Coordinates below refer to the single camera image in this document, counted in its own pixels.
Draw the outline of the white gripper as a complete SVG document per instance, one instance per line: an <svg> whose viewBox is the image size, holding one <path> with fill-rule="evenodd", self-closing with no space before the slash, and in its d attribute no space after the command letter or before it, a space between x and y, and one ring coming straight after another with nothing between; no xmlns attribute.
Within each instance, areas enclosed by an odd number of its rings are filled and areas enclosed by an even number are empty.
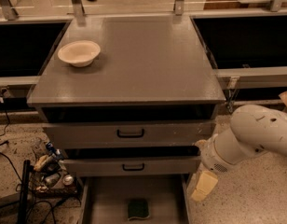
<svg viewBox="0 0 287 224"><path fill-rule="evenodd" d="M201 202L213 191L218 183L216 174L224 174L230 171L233 166L224 161L215 148L215 138L217 134L208 140L198 140L195 146L201 151L201 163L209 171L200 171L197 174L197 182L192 192L191 198L196 202Z"/></svg>

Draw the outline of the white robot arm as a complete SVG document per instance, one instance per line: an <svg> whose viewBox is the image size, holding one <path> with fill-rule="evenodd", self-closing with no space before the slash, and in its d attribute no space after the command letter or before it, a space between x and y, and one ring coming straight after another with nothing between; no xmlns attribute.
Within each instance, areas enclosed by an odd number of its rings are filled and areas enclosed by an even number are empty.
<svg viewBox="0 0 287 224"><path fill-rule="evenodd" d="M230 117L229 127L201 145L191 198L203 201L218 183L218 175L242 161L274 152L287 157L287 113L261 105L243 105Z"/></svg>

